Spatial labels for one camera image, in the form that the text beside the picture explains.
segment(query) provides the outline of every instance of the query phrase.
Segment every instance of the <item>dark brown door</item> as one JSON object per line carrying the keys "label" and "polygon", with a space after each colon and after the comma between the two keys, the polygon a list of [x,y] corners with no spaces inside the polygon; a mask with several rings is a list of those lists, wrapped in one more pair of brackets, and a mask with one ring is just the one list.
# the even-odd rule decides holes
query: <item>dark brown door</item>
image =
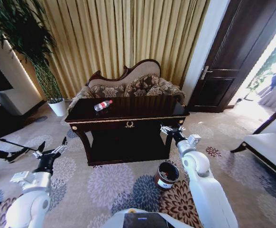
{"label": "dark brown door", "polygon": [[231,0],[188,104],[222,112],[276,34],[276,0]]}

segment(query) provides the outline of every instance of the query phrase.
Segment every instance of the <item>shoe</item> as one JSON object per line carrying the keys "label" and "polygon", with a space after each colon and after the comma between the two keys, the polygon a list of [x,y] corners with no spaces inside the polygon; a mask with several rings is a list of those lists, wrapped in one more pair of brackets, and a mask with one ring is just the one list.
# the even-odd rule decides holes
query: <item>shoe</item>
{"label": "shoe", "polygon": [[11,152],[11,156],[7,157],[6,160],[9,163],[14,163],[18,160],[22,155],[26,154],[29,151],[29,148],[23,148],[21,151]]}

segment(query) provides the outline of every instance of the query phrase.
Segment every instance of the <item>wooden side table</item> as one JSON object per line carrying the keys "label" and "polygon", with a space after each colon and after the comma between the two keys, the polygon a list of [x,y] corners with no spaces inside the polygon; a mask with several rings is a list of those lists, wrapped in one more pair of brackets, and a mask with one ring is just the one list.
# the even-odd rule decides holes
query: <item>wooden side table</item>
{"label": "wooden side table", "polygon": [[[94,105],[113,100],[99,112]],[[182,125],[189,113],[172,96],[80,99],[66,122],[83,142],[88,165],[168,159],[172,137],[165,144],[160,125]],[[86,136],[91,131],[92,146]]]}

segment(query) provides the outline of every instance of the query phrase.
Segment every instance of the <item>floor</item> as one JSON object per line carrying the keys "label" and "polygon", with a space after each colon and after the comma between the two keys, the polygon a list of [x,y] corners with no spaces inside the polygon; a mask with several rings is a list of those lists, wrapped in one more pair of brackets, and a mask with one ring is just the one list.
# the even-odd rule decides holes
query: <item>floor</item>
{"label": "floor", "polygon": [[[197,149],[209,158],[239,226],[276,228],[276,174],[249,151],[229,152],[261,124],[244,115],[248,110],[236,109],[220,114],[192,113],[184,123],[184,134],[202,137]],[[55,162],[45,228],[98,228],[116,211],[130,207],[161,211],[193,227],[202,227],[174,143],[170,161],[180,168],[180,179],[171,190],[161,192],[153,182],[161,161],[87,166],[80,139],[46,104],[28,119],[25,128],[5,138],[35,148],[45,140],[46,149],[53,149],[65,135],[69,148]],[[18,148],[0,142],[0,149]],[[16,172],[33,170],[37,163],[30,153],[13,164],[0,160],[0,200],[4,202],[0,206],[0,227],[4,227],[6,208],[21,194],[17,184],[9,183],[10,178]]]}
{"label": "floor", "polygon": [[253,101],[242,100],[235,104],[236,108],[229,109],[228,112],[240,114],[248,119],[255,120],[259,126],[264,123],[271,115],[275,113],[269,107],[258,104],[258,96],[252,97]]}

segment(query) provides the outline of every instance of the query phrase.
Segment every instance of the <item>gold drawer handle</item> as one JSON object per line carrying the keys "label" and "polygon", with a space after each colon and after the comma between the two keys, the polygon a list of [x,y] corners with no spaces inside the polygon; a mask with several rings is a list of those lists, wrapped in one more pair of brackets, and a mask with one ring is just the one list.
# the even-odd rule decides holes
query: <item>gold drawer handle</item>
{"label": "gold drawer handle", "polygon": [[135,126],[134,126],[134,122],[133,122],[133,121],[127,121],[127,125],[126,125],[125,127],[126,127],[126,128],[135,127]]}

